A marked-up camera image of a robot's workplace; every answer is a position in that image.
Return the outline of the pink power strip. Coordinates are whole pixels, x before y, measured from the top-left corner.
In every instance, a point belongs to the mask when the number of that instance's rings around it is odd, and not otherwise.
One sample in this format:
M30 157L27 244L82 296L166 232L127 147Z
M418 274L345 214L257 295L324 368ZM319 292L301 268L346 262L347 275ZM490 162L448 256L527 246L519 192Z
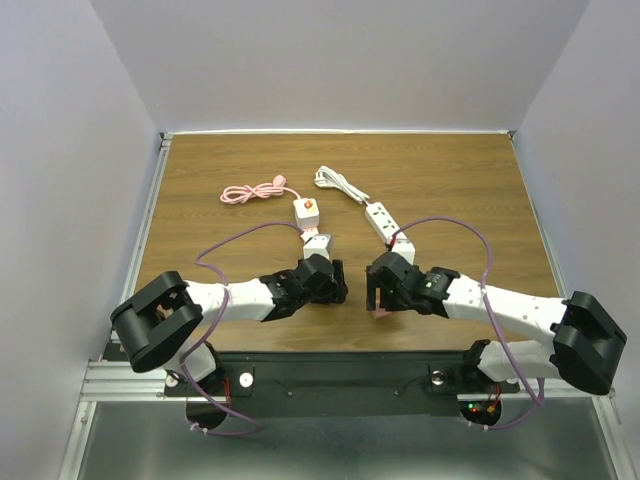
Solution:
M310 227L310 228L304 229L300 237L304 242L308 242L318 234L319 234L319 229L317 227Z

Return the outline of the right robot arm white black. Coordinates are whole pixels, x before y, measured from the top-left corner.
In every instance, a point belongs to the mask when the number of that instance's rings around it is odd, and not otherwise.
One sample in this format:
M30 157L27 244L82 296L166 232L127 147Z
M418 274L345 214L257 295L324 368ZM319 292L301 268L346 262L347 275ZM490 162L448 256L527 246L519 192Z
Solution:
M423 273L395 252L367 266L366 277L370 310L415 311L499 328L498 341L460 366L461 381L472 390L520 376L562 379L593 395L611 390L627 336L591 294L536 297L484 286L446 268Z

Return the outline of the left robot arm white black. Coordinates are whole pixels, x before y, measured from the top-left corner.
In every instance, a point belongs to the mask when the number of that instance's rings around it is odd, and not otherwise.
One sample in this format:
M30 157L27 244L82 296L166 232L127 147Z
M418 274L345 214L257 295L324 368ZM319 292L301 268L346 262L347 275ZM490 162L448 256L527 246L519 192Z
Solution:
M280 320L309 303L342 304L347 293L343 262L313 254L294 269L228 285L166 271L116 307L110 320L134 372L162 369L210 394L221 386L223 371L213 347L191 337L196 328Z

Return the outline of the white cube socket adapter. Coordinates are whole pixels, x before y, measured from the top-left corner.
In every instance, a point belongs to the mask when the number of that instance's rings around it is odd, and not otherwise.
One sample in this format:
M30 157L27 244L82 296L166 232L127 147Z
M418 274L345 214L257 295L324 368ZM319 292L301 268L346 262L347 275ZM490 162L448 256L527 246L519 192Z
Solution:
M298 227L302 230L317 228L320 223L320 212L314 198L299 198L293 201L294 216Z

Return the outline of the pink usb charger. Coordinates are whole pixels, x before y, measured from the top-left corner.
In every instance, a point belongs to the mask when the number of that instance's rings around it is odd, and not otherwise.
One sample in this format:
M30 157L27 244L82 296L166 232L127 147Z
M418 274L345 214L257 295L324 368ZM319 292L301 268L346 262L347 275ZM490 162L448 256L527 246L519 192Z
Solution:
M376 308L375 310L372 311L372 316L375 320L379 320L382 319L384 317L387 317L391 315L390 311L381 309L381 308Z

